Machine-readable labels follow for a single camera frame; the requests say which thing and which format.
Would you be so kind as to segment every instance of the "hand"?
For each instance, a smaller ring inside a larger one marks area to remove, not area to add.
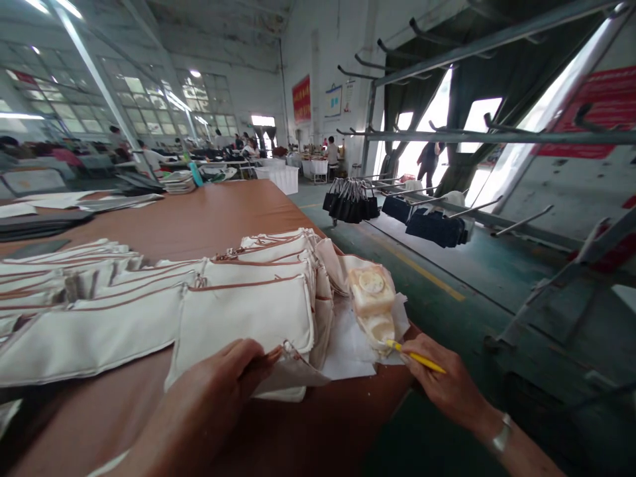
[[[438,364],[446,374],[432,371],[414,359],[416,353]],[[402,345],[403,361],[424,388],[429,399],[451,421],[468,429],[483,442],[501,431],[503,414],[492,407],[472,381],[462,359],[424,333]]]
[[[272,373],[272,363],[246,369],[262,356],[256,341],[236,340],[183,373],[113,475],[194,475],[205,470],[243,405]]]

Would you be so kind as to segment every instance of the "wall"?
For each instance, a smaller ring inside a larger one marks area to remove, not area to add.
[[[361,66],[354,55],[363,60],[384,64],[385,54],[376,41],[381,38],[389,48],[397,48],[412,39],[409,19],[415,17],[423,29],[431,28],[465,8],[463,0],[323,0],[299,1],[291,15],[288,29],[282,40],[282,56],[286,83],[288,134],[302,131],[302,144],[320,142],[333,135],[336,143],[344,143],[346,162],[350,167],[361,162],[362,139],[342,136],[337,129],[364,130],[370,82],[355,79],[352,113],[337,118],[325,118],[325,92],[333,84],[344,85],[347,77],[337,69],[380,76],[380,70]],[[317,48],[312,48],[311,38],[317,36]],[[307,74],[311,80],[312,121],[296,124],[293,117],[292,87]],[[374,126],[379,129],[384,109],[384,88],[376,93]],[[368,172],[376,157],[376,143],[371,143]]]
[[[631,47],[635,35],[636,14],[628,20],[593,71],[636,66],[636,52]],[[634,89],[636,76],[631,78],[628,81]],[[562,114],[566,105],[563,103],[558,108],[555,118]],[[636,114],[632,93],[619,98],[610,111],[615,111],[617,106],[627,107],[633,117]],[[632,164],[635,156],[633,146],[616,146],[600,159],[534,156],[516,188],[500,207],[499,214],[520,220],[553,204],[554,209],[533,224],[568,237],[585,239],[601,218],[610,217],[615,222],[627,213],[623,204],[635,193],[636,164]]]
[[[126,44],[120,43],[116,35],[113,36],[119,46],[123,47],[126,53],[136,61],[141,64],[161,65],[158,50],[152,46],[149,39],[143,37],[141,31],[138,33],[135,37],[130,37],[129,34],[127,38],[129,42]],[[83,35],[83,38],[95,56],[120,59],[110,47],[90,34]],[[277,125],[283,125],[280,57],[277,48],[258,48],[216,37],[184,32],[177,27],[163,28],[162,40],[170,52],[175,68],[195,69],[227,77],[235,116],[241,131],[247,130],[252,114],[273,116]],[[60,51],[74,50],[74,45],[66,32],[52,22],[51,25],[42,26],[24,19],[16,21],[0,19],[0,42],[2,41],[45,46]],[[95,134],[77,135],[100,138]],[[149,144],[154,144],[155,141],[174,141],[172,136],[142,134],[140,138]]]

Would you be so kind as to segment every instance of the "drying rack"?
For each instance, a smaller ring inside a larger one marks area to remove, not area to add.
[[[417,63],[402,70],[390,68],[381,64],[366,62],[359,55],[355,56],[356,61],[367,68],[374,68],[384,72],[384,76],[371,76],[345,71],[340,65],[338,70],[343,74],[370,80],[370,91],[368,100],[368,110],[366,115],[366,125],[363,132],[350,129],[349,132],[337,130],[339,134],[363,136],[364,146],[362,148],[362,169],[365,170],[368,163],[369,145],[371,141],[428,141],[428,142],[481,142],[484,144],[499,143],[523,143],[523,144],[636,144],[635,131],[607,130],[599,125],[595,125],[586,119],[587,113],[592,108],[591,104],[583,105],[574,120],[574,124],[580,127],[582,132],[533,132],[517,129],[506,125],[495,123],[490,115],[485,115],[484,120],[489,132],[468,131],[464,129],[449,129],[446,127],[436,127],[429,123],[433,132],[419,131],[377,131],[373,128],[372,119],[376,102],[376,91],[379,87],[398,84],[405,85],[410,81],[426,81],[429,76],[426,74],[437,68],[447,70],[449,68],[460,68],[461,60],[471,56],[479,56],[483,59],[490,59],[496,55],[496,48],[515,42],[527,41],[531,44],[540,44],[545,40],[546,31],[551,28],[575,21],[582,17],[604,12],[608,18],[616,18],[629,10],[632,2],[621,2],[616,0],[577,0],[566,5],[553,9],[542,15],[534,17],[524,23],[514,24],[514,21],[480,0],[467,0],[468,7],[479,15],[492,21],[505,23],[509,26],[497,31],[489,36],[476,40],[470,44],[461,44],[455,40],[444,38],[437,34],[422,31],[415,19],[409,22],[413,32],[423,40],[442,44],[453,48],[452,50],[440,54],[434,58],[425,59],[417,55],[400,52],[388,48],[381,39],[378,39],[379,48],[388,56],[416,61]],[[484,207],[498,202],[501,197],[493,202],[480,205],[479,207],[461,207],[446,202],[444,197],[422,196],[421,191],[405,191],[398,187],[395,182],[397,178],[383,178],[386,174],[367,177],[370,182],[368,189],[382,189],[389,195],[402,195],[410,199],[411,205],[435,204],[440,205],[447,211],[454,213],[449,218],[467,216],[472,217],[487,227],[497,229],[493,232],[493,237],[500,237],[504,234],[515,232],[517,234],[530,237],[539,242],[547,242],[561,249],[568,251],[579,250],[575,260],[565,266],[555,277],[550,280],[540,282],[525,303],[521,306],[512,322],[497,337],[486,337],[484,341],[486,348],[495,351],[501,347],[515,347],[519,341],[519,332],[524,326],[529,324],[534,313],[539,308],[545,306],[554,296],[559,293],[564,286],[573,282],[587,267],[601,258],[610,250],[614,249],[634,228],[636,228],[636,208],[631,209],[621,219],[608,227],[609,219],[602,219],[590,231],[586,240],[564,237],[554,232],[541,229],[532,225],[532,222],[542,215],[548,213],[553,206],[550,205],[524,220],[514,222],[498,215],[484,212]]]

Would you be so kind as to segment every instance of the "ceiling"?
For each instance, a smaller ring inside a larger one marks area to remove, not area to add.
[[[179,37],[199,35],[258,48],[277,47],[295,0],[140,0],[148,5],[166,49]],[[120,44],[152,46],[121,0],[71,0],[86,21]],[[62,28],[51,15],[23,0],[3,6],[0,20],[44,28]]]

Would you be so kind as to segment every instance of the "yellow floor line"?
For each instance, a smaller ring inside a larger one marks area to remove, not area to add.
[[[380,246],[382,246],[383,248],[391,252],[393,255],[395,255],[397,258],[399,258],[402,262],[406,263],[409,267],[413,268],[417,273],[422,275],[424,278],[426,278],[427,280],[432,282],[434,285],[440,287],[442,290],[447,292],[450,296],[455,298],[457,301],[464,301],[466,299],[466,297],[463,296],[461,293],[459,293],[458,291],[456,291],[454,288],[447,285],[446,283],[442,282],[442,280],[440,280],[438,277],[436,277],[432,273],[428,272],[427,270],[424,270],[422,267],[420,267],[420,265],[416,264],[414,261],[408,258],[405,254],[396,250],[394,247],[391,247],[384,240],[378,237],[375,237],[368,231],[364,230],[364,227],[361,227],[360,225],[357,225],[357,228],[363,234],[371,238],[374,242],[377,242]]]

